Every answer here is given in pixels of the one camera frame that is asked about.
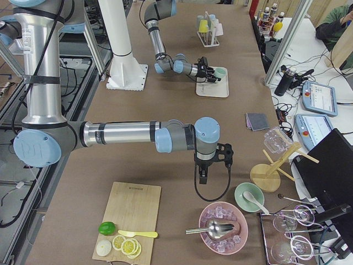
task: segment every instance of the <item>black computer screen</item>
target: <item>black computer screen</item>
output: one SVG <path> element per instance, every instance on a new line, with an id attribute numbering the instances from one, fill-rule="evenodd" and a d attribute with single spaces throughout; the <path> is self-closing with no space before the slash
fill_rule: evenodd
<path id="1" fill-rule="evenodd" d="M 308 154 L 320 162 L 298 157 L 294 163 L 310 195 L 317 197 L 325 210 L 343 203 L 353 207 L 353 146 L 334 129 Z M 353 252 L 353 213 L 332 222 Z"/>

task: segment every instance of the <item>wooden cutting board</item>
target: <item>wooden cutting board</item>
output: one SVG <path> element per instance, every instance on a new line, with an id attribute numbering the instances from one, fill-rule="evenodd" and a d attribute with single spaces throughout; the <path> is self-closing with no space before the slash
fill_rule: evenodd
<path id="1" fill-rule="evenodd" d="M 102 222 L 111 221 L 119 230 L 155 231 L 160 197 L 159 186 L 114 182 Z M 111 242 L 116 235 L 117 233 L 112 236 L 98 234 L 95 247 L 100 240 L 107 239 Z M 92 259 L 150 265 L 154 239 L 143 236 L 135 236 L 135 239 L 142 247 L 141 254 L 135 260 L 113 248 L 107 256 L 100 257 L 95 247 Z"/>

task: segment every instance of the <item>white spoon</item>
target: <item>white spoon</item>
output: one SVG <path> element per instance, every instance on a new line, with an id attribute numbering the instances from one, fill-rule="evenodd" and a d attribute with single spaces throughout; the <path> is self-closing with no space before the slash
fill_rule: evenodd
<path id="1" fill-rule="evenodd" d="M 254 198 L 251 192 L 246 190 L 243 192 L 243 197 L 249 202 L 256 204 L 265 214 L 270 214 L 270 212 Z"/>

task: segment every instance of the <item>tablet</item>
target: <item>tablet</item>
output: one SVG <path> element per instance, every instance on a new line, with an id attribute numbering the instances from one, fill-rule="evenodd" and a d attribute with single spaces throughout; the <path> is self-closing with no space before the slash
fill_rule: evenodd
<path id="1" fill-rule="evenodd" d="M 330 119 L 325 114 L 297 114 L 295 127 L 309 151 L 333 130 Z"/>
<path id="2" fill-rule="evenodd" d="M 312 112 L 337 116 L 335 88 L 307 81 L 303 85 L 303 105 Z"/>

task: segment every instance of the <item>brown table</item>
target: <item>brown table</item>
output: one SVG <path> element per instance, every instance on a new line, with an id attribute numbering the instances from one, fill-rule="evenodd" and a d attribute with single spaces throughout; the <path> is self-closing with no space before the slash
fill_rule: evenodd
<path id="1" fill-rule="evenodd" d="M 250 23 L 241 5 L 178 4 L 178 14 L 160 22 L 167 53 L 184 53 L 190 62 L 206 56 L 211 66 L 229 71 L 229 97 L 199 97 L 195 83 L 186 76 L 158 75 L 153 69 L 154 52 L 149 36 L 138 19 L 140 2 L 133 3 L 128 17 L 133 54 L 150 67 L 143 92 L 111 91 L 100 84 L 87 120 L 150 121 L 179 119 L 194 123 L 202 116 L 214 117 L 221 127 L 221 143 L 234 149 L 231 188 L 222 200 L 235 204 L 234 189 L 249 182 L 249 172 L 267 163 L 262 153 L 265 131 L 245 127 L 246 112 L 265 113 L 270 126 L 277 124 L 271 94 L 263 86 L 265 72 Z M 196 16 L 208 11 L 223 24 L 220 46 L 204 48 L 196 35 Z M 224 164 L 212 165 L 202 195 L 214 198 L 227 184 Z M 196 227 L 208 204 L 194 191 L 192 152 L 162 154 L 154 144 L 93 146 L 73 152 L 28 258 L 28 264 L 106 264 L 92 260 L 97 227 L 102 221 L 114 181 L 162 187 L 152 263 L 179 264 L 265 264 L 259 217 L 245 213 L 249 226 L 246 246 L 236 255 L 221 256 L 210 251 L 199 235 L 185 235 Z M 296 196 L 294 183 L 282 178 L 278 192 Z M 265 194 L 265 205 L 275 211 L 287 202 Z"/>

